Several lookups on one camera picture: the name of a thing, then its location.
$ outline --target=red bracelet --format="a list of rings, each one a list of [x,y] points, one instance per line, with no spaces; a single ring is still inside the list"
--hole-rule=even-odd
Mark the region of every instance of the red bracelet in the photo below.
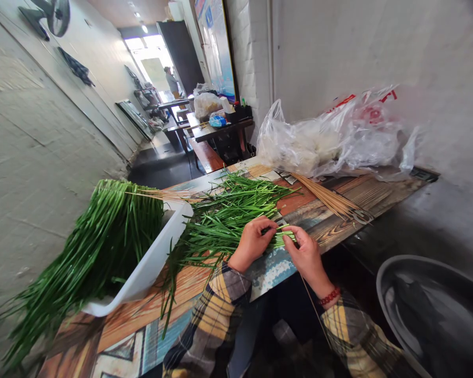
[[[338,297],[340,295],[340,288],[335,287],[335,289],[329,294],[327,297],[324,297],[322,299],[319,299],[319,303],[324,306],[327,305],[329,302],[331,302],[333,299]]]

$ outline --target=person's left hand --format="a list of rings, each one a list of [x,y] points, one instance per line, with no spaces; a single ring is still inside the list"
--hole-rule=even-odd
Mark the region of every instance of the person's left hand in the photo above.
[[[268,227],[270,229],[262,235],[261,231]],[[264,215],[247,223],[238,248],[228,261],[228,266],[240,273],[245,273],[251,264],[263,254],[273,235],[277,232],[277,227],[277,223]]]

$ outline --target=chive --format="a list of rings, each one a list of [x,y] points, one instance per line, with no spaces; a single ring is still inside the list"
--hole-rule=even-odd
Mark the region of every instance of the chive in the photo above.
[[[236,250],[244,226],[251,220],[266,215],[272,218],[279,211],[277,201],[296,190],[281,187],[270,181],[251,180],[241,172],[230,173],[222,184],[212,183],[211,191],[202,201],[192,204],[193,216],[187,219],[186,229],[170,252],[167,261],[167,277],[162,286],[161,318],[167,315],[162,337],[166,335],[170,312],[174,302],[177,274],[185,266],[216,269],[222,260],[227,260]],[[282,235],[291,231],[276,233],[269,249],[284,246]]]
[[[20,369],[42,336],[52,340],[70,313],[92,298],[119,291],[161,231],[163,202],[126,194],[150,189],[100,180],[61,254],[24,291],[0,306],[0,320],[20,314],[4,356],[8,371]]]

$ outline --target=plaid sleeve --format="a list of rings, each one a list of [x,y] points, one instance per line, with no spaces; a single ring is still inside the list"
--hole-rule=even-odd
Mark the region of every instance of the plaid sleeve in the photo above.
[[[353,377],[419,377],[401,349],[388,341],[354,297],[342,292],[321,315],[326,336]]]
[[[167,352],[163,377],[224,376],[251,282],[225,262],[193,309],[186,329]]]

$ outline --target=wall-mounted fan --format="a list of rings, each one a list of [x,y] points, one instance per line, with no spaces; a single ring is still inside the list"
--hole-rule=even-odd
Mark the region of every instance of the wall-mounted fan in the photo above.
[[[68,0],[31,0],[39,9],[18,7],[33,29],[40,37],[49,41],[49,34],[40,24],[42,18],[47,18],[47,26],[56,37],[63,37],[70,22],[70,3]]]

